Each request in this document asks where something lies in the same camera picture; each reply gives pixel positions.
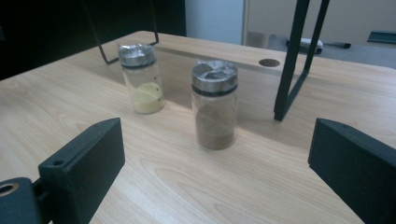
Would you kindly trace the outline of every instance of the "black bracket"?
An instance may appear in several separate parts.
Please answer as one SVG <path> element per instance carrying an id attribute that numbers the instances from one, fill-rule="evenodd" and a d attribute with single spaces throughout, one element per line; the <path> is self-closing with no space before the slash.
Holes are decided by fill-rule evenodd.
<path id="1" fill-rule="evenodd" d="M 317 119 L 308 163 L 364 223 L 396 223 L 396 148 Z"/>
<path id="2" fill-rule="evenodd" d="M 312 36 L 311 44 L 309 45 L 308 54 L 306 56 L 304 70 L 290 91 L 290 84 L 294 76 L 301 38 L 303 36 L 306 12 L 308 11 L 309 7 L 309 0 L 297 1 L 293 25 L 291 28 L 290 44 L 286 55 L 285 65 L 283 67 L 282 78 L 280 79 L 280 84 L 276 95 L 276 103 L 274 108 L 274 119 L 276 120 L 282 121 L 283 118 L 285 118 L 291 104 L 293 103 L 298 92 L 300 91 L 300 88 L 303 86 L 306 77 L 309 74 L 309 69 L 311 67 L 315 50 L 318 45 L 320 31 L 323 26 L 329 2 L 330 0 L 322 0 L 321 2 L 317 23 Z"/>
<path id="3" fill-rule="evenodd" d="M 150 45 L 154 46 L 154 45 L 160 43 L 160 38 L 158 36 L 157 20 L 155 18 L 154 5 L 152 3 L 152 0 L 148 0 L 148 3 L 149 3 L 151 18 L 152 18 L 152 29 L 153 29 L 154 37 L 155 37 L 155 41 L 152 42 Z M 89 10 L 89 8 L 87 6 L 87 2 L 85 0 L 82 0 L 82 6 L 84 8 L 85 15 L 87 16 L 88 23 L 90 24 L 90 28 L 92 30 L 93 37 L 95 38 L 95 41 L 96 41 L 96 45 L 98 46 L 100 53 L 102 54 L 103 60 L 105 61 L 106 64 L 113 64 L 113 63 L 117 62 L 119 60 L 119 58 L 115 58 L 110 61 L 107 59 L 105 51 L 103 50 L 103 47 L 102 47 L 102 42 L 100 41 L 99 35 L 96 32 L 95 24 L 92 20 L 90 10 Z"/>
<path id="4" fill-rule="evenodd" d="M 92 125 L 25 177 L 0 183 L 0 220 L 89 223 L 125 163 L 120 119 Z"/>

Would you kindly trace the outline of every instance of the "wood grain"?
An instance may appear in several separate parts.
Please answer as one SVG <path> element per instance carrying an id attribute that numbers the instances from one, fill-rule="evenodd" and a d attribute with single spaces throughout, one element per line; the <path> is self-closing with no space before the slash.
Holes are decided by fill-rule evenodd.
<path id="1" fill-rule="evenodd" d="M 149 43 L 140 32 L 105 45 Z M 396 71 L 315 58 L 284 121 L 273 120 L 285 54 L 180 36 L 156 47 L 165 107 L 132 109 L 120 64 L 98 49 L 0 82 L 0 179 L 38 178 L 37 165 L 95 122 L 121 118 L 126 163 L 92 223 L 361 223 L 309 169 L 316 118 L 352 125 L 396 147 Z M 191 68 L 218 58 L 239 69 L 237 138 L 196 143 Z M 258 65 L 262 58 L 281 62 Z M 304 62 L 299 58 L 298 68 Z"/>

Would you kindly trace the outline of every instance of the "glass jar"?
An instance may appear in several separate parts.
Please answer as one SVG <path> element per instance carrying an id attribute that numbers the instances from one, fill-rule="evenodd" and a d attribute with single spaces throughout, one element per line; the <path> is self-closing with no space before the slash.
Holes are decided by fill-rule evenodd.
<path id="1" fill-rule="evenodd" d="M 229 147 L 235 139 L 237 68 L 224 61 L 198 63 L 191 78 L 198 143 L 211 149 Z"/>
<path id="2" fill-rule="evenodd" d="M 120 46 L 120 62 L 134 110 L 152 114 L 165 104 L 160 70 L 151 45 Z"/>

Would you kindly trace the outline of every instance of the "brown powder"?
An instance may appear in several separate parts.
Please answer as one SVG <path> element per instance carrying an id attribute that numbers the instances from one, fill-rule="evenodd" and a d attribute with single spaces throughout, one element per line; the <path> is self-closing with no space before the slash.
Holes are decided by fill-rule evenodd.
<path id="1" fill-rule="evenodd" d="M 234 118 L 223 108 L 204 105 L 195 117 L 198 143 L 211 149 L 222 149 L 233 142 Z"/>

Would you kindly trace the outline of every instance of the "silver lid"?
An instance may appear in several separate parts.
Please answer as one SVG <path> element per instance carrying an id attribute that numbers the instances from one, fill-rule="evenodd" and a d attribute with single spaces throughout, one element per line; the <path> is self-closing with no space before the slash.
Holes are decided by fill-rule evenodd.
<path id="1" fill-rule="evenodd" d="M 154 47 L 151 45 L 128 45 L 119 48 L 120 62 L 125 67 L 145 67 L 155 63 Z"/>
<path id="2" fill-rule="evenodd" d="M 192 87 L 207 93 L 233 91 L 238 85 L 238 69 L 220 60 L 198 63 L 192 68 Z"/>

